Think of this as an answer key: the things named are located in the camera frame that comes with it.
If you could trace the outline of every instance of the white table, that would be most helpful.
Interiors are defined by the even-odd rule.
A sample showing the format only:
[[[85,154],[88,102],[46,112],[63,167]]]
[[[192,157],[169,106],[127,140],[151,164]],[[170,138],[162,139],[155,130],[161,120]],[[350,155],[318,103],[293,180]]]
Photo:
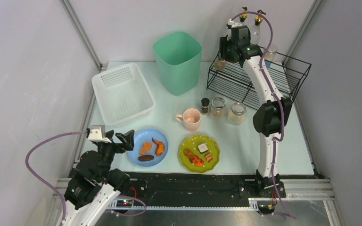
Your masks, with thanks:
[[[127,62],[110,62],[107,69]],[[201,126],[195,132],[185,130],[175,119],[176,114],[182,114],[188,108],[200,109],[200,100],[204,97],[212,99],[219,94],[206,90],[207,72],[210,62],[202,62],[199,82],[187,93],[174,96],[162,85],[155,62],[137,62],[156,101],[156,106],[150,116],[143,120],[132,122],[126,126],[113,127],[106,125],[106,131],[125,133],[131,129],[136,132],[141,129],[154,128],[166,135],[169,142],[167,156],[156,166],[144,168],[132,163],[125,154],[116,154],[112,169],[136,172],[159,173],[190,173],[179,162],[178,147],[184,138],[193,134],[206,134],[217,141],[220,147],[220,162],[206,174],[255,174],[260,158],[259,135],[252,124],[255,110],[247,108],[247,120],[241,125],[232,125],[227,119],[214,120],[203,115]],[[224,98],[226,105],[234,101]],[[91,125],[104,124],[99,107],[96,105]],[[96,146],[86,141],[82,153],[96,150]],[[288,124],[285,127],[285,138],[280,143],[278,156],[279,172],[282,175],[313,175],[309,152],[299,124],[295,107],[292,108]]]

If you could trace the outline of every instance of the mug handle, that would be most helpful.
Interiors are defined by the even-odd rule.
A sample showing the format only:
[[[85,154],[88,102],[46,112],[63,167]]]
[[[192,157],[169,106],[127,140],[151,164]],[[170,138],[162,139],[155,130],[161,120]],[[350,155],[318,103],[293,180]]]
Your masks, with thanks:
[[[180,121],[180,122],[183,122],[183,121],[184,121],[184,119],[182,118],[182,114],[176,115],[176,116],[175,116],[175,119],[177,119],[177,120]]]

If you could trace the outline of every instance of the blue plate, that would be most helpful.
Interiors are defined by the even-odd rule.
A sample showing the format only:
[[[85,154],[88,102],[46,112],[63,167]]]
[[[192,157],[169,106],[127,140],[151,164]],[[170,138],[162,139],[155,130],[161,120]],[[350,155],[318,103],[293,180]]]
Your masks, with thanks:
[[[156,154],[155,154],[157,145],[155,143],[153,143],[152,138],[157,141],[163,142],[163,144],[165,145],[165,151],[159,157],[156,156]],[[151,161],[139,161],[138,160],[138,157],[141,156],[140,150],[145,142],[152,143],[152,148],[148,152],[145,153],[145,154],[153,155],[155,157]],[[168,141],[167,141],[166,136],[163,133],[161,133],[160,131],[158,131],[156,129],[143,129],[134,134],[134,150],[128,151],[127,154],[128,154],[128,158],[130,158],[130,160],[133,163],[135,163],[139,166],[142,166],[142,167],[151,167],[151,166],[158,164],[165,158],[165,156],[167,155],[167,149],[168,149]]]

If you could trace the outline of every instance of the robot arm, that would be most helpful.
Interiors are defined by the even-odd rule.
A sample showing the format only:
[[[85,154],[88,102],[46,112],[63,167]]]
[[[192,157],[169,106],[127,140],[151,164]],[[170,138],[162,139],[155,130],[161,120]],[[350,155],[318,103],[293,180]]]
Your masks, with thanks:
[[[105,133],[105,126],[91,126],[87,138],[98,147],[80,157],[72,171],[64,198],[66,219],[63,226],[93,226],[109,204],[127,191],[129,176],[119,169],[110,170],[115,153],[124,153],[134,148],[134,130],[126,134],[116,133],[122,143],[113,142],[113,131]]]
[[[278,141],[273,142],[274,138],[280,139],[281,115],[280,106],[274,96],[281,100],[284,109],[286,125],[288,116],[292,108],[292,101],[284,98],[275,87],[271,77],[268,76],[269,82],[265,80],[261,70],[269,75],[266,66],[260,67],[260,58],[263,55],[258,45],[250,43],[250,31],[246,25],[228,21],[227,27],[231,30],[231,36],[227,35],[220,38],[220,60],[226,60],[232,63],[239,63],[244,71],[249,75],[253,86],[259,97],[261,107],[253,116],[253,125],[260,137],[260,161],[256,171],[257,180],[260,181],[260,188],[266,189],[273,187],[270,178],[271,164],[273,154],[275,153],[274,176],[277,184],[279,183],[277,153]]]

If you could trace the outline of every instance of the plate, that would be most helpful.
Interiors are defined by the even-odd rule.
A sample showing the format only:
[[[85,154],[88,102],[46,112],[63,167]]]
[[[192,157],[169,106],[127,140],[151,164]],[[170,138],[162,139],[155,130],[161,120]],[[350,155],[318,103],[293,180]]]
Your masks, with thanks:
[[[199,153],[199,150],[197,149],[197,146],[202,143],[206,143],[206,145],[209,149],[206,153],[203,153],[203,154]],[[203,162],[205,163],[204,166],[200,167],[200,166],[196,166],[196,165],[192,164],[189,161],[189,158],[184,154],[184,149],[191,150],[195,155],[197,155],[200,159],[202,159]],[[179,148],[178,152],[179,152],[178,156],[180,158],[181,164],[185,168],[187,168],[187,170],[189,170],[191,172],[205,173],[209,170],[214,169],[214,167],[220,161],[220,149],[217,146],[216,141],[214,139],[211,139],[207,135],[196,134],[196,135],[185,138],[185,140],[180,144],[180,148]],[[205,155],[207,155],[209,153],[212,153],[213,160],[211,160],[210,162],[207,162]]]
[[[162,155],[156,156],[155,151],[157,148],[157,145],[153,143],[152,138],[161,141],[165,145],[165,151]],[[152,148],[146,152],[145,154],[153,155],[155,158],[151,161],[139,161],[138,157],[140,157],[140,150],[145,142],[152,143]],[[156,129],[143,129],[134,134],[134,150],[133,151],[127,151],[128,158],[135,164],[142,166],[142,167],[151,167],[159,162],[161,162],[165,156],[167,155],[167,149],[168,149],[168,141],[166,136]]]

